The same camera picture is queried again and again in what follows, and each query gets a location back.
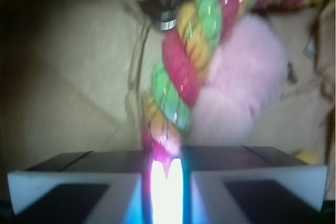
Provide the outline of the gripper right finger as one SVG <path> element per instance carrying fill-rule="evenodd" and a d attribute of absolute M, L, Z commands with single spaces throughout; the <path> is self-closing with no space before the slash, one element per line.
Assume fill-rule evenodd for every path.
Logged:
<path fill-rule="evenodd" d="M 273 147 L 184 146 L 184 223 L 327 223 L 324 165 Z"/>

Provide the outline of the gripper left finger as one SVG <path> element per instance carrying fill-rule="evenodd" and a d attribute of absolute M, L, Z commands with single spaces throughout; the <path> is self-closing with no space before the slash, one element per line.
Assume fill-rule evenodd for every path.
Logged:
<path fill-rule="evenodd" d="M 7 176 L 15 223 L 146 223 L 144 151 L 63 153 Z"/>

